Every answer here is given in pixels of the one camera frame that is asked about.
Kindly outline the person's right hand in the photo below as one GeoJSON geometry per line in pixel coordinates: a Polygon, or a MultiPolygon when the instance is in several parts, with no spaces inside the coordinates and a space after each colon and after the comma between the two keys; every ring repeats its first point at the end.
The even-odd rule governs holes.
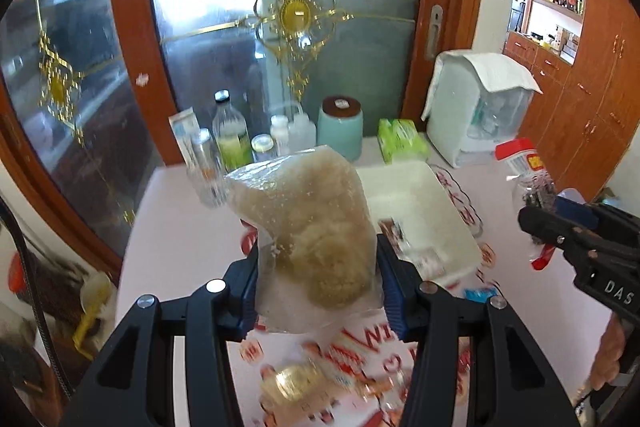
{"type": "Polygon", "coordinates": [[[620,373],[620,357],[626,345],[626,334],[620,318],[613,313],[601,336],[599,349],[594,357],[589,374],[592,390],[611,384],[620,373]]]}

